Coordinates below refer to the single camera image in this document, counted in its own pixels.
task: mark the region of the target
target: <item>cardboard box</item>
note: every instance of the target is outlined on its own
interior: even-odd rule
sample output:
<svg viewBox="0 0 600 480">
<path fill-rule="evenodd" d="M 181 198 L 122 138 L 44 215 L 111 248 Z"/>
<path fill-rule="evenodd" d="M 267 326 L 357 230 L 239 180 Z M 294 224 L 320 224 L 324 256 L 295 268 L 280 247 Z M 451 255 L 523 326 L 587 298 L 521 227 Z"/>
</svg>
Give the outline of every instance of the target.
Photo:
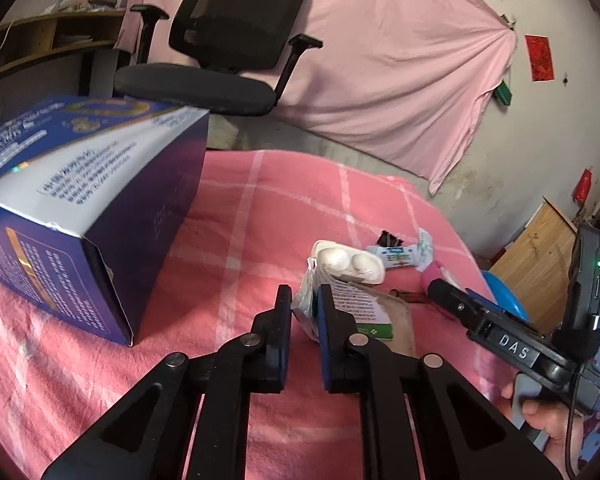
<svg viewBox="0 0 600 480">
<path fill-rule="evenodd" d="M 0 281 L 131 345 L 198 190 L 208 112 L 66 96 L 0 127 Z"/>
</svg>

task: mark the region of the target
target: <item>red poster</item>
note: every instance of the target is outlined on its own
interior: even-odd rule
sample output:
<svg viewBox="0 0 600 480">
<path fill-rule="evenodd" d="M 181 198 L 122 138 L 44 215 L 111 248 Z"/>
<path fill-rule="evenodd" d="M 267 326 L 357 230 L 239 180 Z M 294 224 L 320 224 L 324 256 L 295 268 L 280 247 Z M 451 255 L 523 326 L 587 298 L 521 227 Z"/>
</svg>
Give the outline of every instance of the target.
<svg viewBox="0 0 600 480">
<path fill-rule="evenodd" d="M 552 81 L 554 62 L 551 60 L 549 38 L 544 36 L 525 36 L 526 47 L 531 61 L 531 75 L 534 81 Z"/>
</svg>

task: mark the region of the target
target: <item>office chair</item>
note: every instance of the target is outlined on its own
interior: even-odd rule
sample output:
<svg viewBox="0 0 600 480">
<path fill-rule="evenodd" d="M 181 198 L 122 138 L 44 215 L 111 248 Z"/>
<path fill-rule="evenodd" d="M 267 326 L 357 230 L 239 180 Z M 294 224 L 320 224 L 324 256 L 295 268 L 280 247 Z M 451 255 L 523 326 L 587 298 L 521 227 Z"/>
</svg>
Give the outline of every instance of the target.
<svg viewBox="0 0 600 480">
<path fill-rule="evenodd" d="M 200 68 L 147 64 L 155 24 L 168 19 L 152 5 L 130 8 L 142 16 L 138 64 L 116 72 L 116 91 L 131 97 L 207 108 L 236 116 L 268 114 L 282 95 L 301 54 L 321 48 L 305 34 L 289 40 L 291 54 L 275 89 L 241 77 L 242 70 L 275 67 L 303 0 L 183 0 L 169 34 L 169 46 L 195 58 Z"/>
</svg>

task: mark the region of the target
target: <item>bolt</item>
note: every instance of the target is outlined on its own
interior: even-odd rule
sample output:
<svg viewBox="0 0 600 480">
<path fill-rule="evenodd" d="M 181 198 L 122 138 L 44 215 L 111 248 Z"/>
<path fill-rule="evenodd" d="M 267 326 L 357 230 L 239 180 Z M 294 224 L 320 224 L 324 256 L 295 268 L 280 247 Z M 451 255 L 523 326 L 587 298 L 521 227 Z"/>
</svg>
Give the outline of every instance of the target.
<svg viewBox="0 0 600 480">
<path fill-rule="evenodd" d="M 424 356 L 422 361 L 429 368 L 440 368 L 442 366 L 442 363 L 444 362 L 442 360 L 442 357 L 440 357 L 438 354 L 427 354 Z"/>
<path fill-rule="evenodd" d="M 243 334 L 240 336 L 240 342 L 245 346 L 257 346 L 262 341 L 262 338 L 259 334 L 254 332 L 249 332 L 248 334 Z"/>
<path fill-rule="evenodd" d="M 369 338 L 364 334 L 356 333 L 349 336 L 349 342 L 353 346 L 364 346 L 369 342 Z"/>
<path fill-rule="evenodd" d="M 167 357 L 165 358 L 167 366 L 170 366 L 171 368 L 177 368 L 186 360 L 187 356 L 184 355 L 182 352 L 174 352 L 173 354 L 167 355 Z"/>
</svg>

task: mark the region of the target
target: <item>mesh chair back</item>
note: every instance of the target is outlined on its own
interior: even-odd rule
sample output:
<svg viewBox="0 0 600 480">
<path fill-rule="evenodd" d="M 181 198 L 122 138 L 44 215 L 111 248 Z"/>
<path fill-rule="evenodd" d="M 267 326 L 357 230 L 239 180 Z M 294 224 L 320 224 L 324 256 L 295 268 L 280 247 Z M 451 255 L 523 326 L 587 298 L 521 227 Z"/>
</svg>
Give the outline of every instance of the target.
<svg viewBox="0 0 600 480">
<path fill-rule="evenodd" d="M 273 68 L 303 0 L 183 0 L 169 45 L 200 66 Z"/>
</svg>

